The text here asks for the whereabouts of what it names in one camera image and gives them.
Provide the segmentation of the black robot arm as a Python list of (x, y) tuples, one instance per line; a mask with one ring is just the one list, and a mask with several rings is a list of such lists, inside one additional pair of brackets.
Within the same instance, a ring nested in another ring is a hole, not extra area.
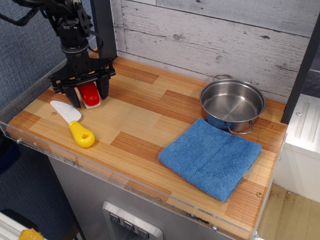
[(51, 74), (48, 80), (55, 93), (65, 94), (69, 102), (80, 108), (76, 88), (95, 83), (99, 96), (109, 94), (109, 80), (115, 75), (114, 57), (91, 58), (88, 37), (93, 24), (80, 0), (18, 0), (20, 6), (30, 8), (28, 18), (40, 11), (48, 19), (61, 42), (66, 64)]

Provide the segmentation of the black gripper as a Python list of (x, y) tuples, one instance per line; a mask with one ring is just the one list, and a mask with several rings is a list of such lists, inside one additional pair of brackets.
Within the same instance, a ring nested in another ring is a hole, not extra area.
[(91, 58), (86, 48), (63, 48), (66, 64), (51, 74), (48, 80), (55, 93), (63, 93), (74, 108), (81, 108), (74, 88), (95, 82), (99, 95), (106, 99), (109, 95), (109, 81), (115, 69), (111, 58)]

